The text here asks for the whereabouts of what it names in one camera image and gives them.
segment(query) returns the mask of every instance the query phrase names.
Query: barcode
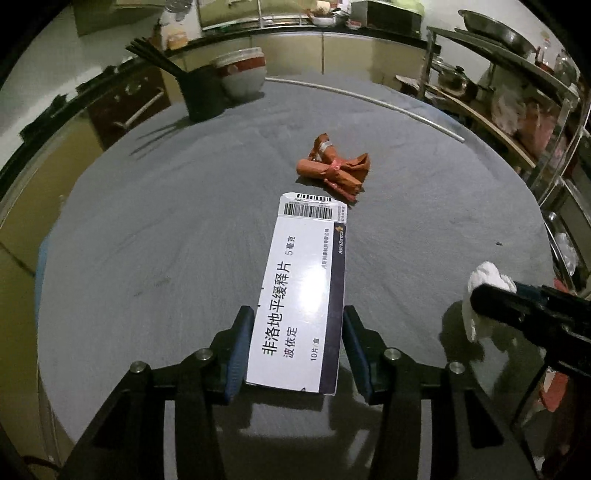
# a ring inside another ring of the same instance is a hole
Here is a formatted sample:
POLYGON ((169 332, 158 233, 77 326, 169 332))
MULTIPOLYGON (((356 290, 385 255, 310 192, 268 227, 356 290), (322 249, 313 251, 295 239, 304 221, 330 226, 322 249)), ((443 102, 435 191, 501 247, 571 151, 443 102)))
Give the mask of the barcode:
POLYGON ((330 197, 320 197, 318 195, 306 195, 304 193, 298 193, 296 198, 304 199, 304 200, 318 200, 319 202, 332 202, 332 198, 330 198, 330 197))
POLYGON ((322 205, 308 205, 306 203, 287 202, 283 215, 297 217, 322 218, 332 220, 332 209, 322 205))

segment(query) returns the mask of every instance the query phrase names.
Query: white cloth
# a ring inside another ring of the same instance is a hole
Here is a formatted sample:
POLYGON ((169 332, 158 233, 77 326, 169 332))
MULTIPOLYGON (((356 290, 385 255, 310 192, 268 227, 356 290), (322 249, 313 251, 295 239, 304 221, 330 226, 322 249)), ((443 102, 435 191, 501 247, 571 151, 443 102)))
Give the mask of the white cloth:
POLYGON ((492 334, 492 329, 495 326, 494 320, 478 315, 472 310, 472 305, 470 304, 470 295, 472 295, 472 291, 483 283, 513 293, 517 291, 517 286, 515 286, 513 280, 507 277, 507 275, 500 273, 494 263, 484 262, 478 265, 477 269, 471 273, 470 278, 468 279, 468 285, 462 303, 464 328, 466 329, 466 336, 471 342, 476 342, 479 338, 490 336, 492 334))

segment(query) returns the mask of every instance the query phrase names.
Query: bolt head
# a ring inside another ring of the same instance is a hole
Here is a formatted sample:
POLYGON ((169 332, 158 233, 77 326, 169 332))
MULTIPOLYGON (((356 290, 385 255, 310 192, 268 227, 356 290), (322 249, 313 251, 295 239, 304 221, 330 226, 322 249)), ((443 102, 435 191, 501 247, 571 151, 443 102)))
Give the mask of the bolt head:
POLYGON ((195 352, 195 356, 197 357, 197 360, 204 362, 213 357, 213 352, 209 348, 200 348, 195 352))
POLYGON ((466 371, 466 367, 464 367, 464 364, 460 362, 452 362, 449 364, 449 370, 451 370, 451 372, 455 373, 456 375, 460 375, 466 371))
POLYGON ((397 348, 386 348, 384 350, 384 357, 388 360, 400 360, 402 358, 402 352, 397 348))
POLYGON ((147 367, 147 364, 145 362, 142 362, 141 360, 136 360, 129 367, 129 371, 132 372, 133 374, 140 374, 141 372, 143 372, 146 369, 146 367, 147 367))

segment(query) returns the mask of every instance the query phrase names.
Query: orange wrapped package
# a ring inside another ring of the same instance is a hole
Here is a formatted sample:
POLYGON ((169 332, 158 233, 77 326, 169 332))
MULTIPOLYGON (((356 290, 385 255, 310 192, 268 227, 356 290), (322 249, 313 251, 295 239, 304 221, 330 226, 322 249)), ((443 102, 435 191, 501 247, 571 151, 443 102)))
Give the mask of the orange wrapped package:
POLYGON ((364 153, 350 160, 341 158, 329 136, 322 134, 316 138, 308 158, 300 160, 295 170, 303 177, 322 180, 347 201, 354 203, 369 172, 369 155, 364 153))

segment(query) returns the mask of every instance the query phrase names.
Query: gray tablecloth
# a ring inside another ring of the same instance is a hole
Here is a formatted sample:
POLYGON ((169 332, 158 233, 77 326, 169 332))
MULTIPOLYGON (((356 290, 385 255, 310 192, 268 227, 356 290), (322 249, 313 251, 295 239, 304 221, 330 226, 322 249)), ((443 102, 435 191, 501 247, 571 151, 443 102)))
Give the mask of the gray tablecloth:
MULTIPOLYGON (((256 306, 279 197, 323 193, 295 172, 323 132, 343 156, 372 159, 349 211, 346 304, 418 362, 470 363, 503 414, 515 408, 540 364, 535 348, 506 329, 468 344, 460 301, 485 260, 514 280, 551 283, 534 198, 434 108, 368 82, 305 79, 409 108, 466 142, 361 100, 269 82, 263 98, 211 121, 191 125, 174 105, 125 135, 78 180, 50 237, 39 363, 74 440, 132 361, 178 362, 240 305, 256 306)), ((335 397, 246 387, 215 410, 230 479, 365 478, 380 410, 355 393, 341 357, 335 397)))

